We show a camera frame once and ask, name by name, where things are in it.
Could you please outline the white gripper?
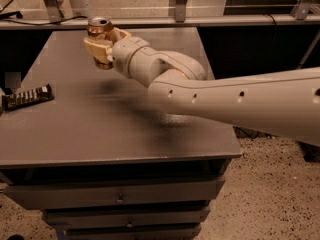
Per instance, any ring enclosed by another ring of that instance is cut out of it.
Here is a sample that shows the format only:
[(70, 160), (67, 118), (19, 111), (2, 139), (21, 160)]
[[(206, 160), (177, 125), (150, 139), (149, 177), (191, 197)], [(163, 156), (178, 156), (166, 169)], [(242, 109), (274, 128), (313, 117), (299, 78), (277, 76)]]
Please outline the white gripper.
[(130, 36), (128, 31), (113, 28), (109, 33), (110, 41), (84, 37), (83, 44), (97, 63), (107, 65), (113, 62), (114, 68), (125, 77), (140, 84), (150, 84), (154, 79), (151, 69), (156, 61), (156, 50), (142, 38)]

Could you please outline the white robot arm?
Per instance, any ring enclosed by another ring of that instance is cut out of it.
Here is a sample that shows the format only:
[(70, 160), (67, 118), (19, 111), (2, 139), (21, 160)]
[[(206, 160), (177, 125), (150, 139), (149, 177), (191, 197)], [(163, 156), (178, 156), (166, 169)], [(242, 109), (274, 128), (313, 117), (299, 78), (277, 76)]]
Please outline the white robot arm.
[(95, 59), (147, 88), (154, 108), (320, 145), (320, 68), (209, 80), (202, 65), (120, 29), (83, 39)]

